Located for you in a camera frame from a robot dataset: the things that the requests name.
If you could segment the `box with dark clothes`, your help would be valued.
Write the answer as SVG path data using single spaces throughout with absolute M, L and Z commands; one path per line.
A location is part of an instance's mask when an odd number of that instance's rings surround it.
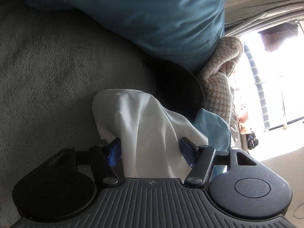
M 246 140 L 248 150 L 253 150 L 259 144 L 259 141 L 253 131 L 250 134 L 246 134 Z

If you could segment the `light blue folded garment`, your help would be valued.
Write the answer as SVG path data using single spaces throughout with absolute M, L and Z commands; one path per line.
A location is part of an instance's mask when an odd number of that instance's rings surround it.
M 193 123 L 208 138 L 208 145 L 216 151 L 229 152 L 231 132 L 228 124 L 218 115 L 201 108 Z

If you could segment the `pink checkered blanket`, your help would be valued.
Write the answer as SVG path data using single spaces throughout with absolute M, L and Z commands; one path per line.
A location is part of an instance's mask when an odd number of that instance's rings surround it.
M 203 107 L 230 123 L 232 92 L 228 78 L 233 73 L 244 52 L 242 41 L 235 36 L 225 36 L 205 66 L 197 75 L 204 93 Z

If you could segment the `grey bed blanket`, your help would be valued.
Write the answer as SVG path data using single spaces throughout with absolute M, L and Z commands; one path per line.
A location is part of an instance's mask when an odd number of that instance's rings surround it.
M 91 104 L 138 89 L 189 120 L 203 92 L 183 67 L 153 58 L 82 11 L 1 0 L 1 227 L 19 219 L 12 190 L 60 149 L 99 144 Z

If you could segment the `pink bag on sill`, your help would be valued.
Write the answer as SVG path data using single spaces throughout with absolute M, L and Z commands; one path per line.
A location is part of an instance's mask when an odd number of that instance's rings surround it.
M 238 116 L 238 119 L 239 119 L 240 123 L 246 123 L 246 121 L 248 121 L 248 119 L 249 119 L 248 113 L 247 112 L 243 112 L 242 114 L 240 114 Z

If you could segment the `teal blue pillow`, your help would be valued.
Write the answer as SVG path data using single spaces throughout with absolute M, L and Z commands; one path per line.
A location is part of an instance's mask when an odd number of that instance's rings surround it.
M 225 0 L 58 0 L 150 55 L 200 70 L 224 36 Z

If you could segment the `metal window grille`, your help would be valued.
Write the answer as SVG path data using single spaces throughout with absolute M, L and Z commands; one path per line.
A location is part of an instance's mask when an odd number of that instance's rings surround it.
M 261 53 L 254 52 L 253 47 L 245 44 L 244 52 L 257 89 L 264 129 L 266 131 L 285 129 L 292 123 L 302 121 L 303 112 L 292 107 L 288 94 L 283 91 L 283 77 L 273 71 L 268 73 L 258 59 Z

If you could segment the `grey curtain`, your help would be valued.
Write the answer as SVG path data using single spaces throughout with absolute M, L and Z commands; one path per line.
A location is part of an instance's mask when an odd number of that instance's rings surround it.
M 248 0 L 225 9 L 225 35 L 241 36 L 303 19 L 303 0 Z

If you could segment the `white button shirt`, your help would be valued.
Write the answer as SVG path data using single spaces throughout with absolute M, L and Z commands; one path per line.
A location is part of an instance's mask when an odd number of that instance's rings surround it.
M 197 146 L 208 144 L 184 116 L 142 91 L 102 90 L 93 98 L 92 112 L 102 139 L 109 143 L 121 139 L 127 178 L 183 180 L 191 168 L 180 152 L 180 139 L 187 137 Z

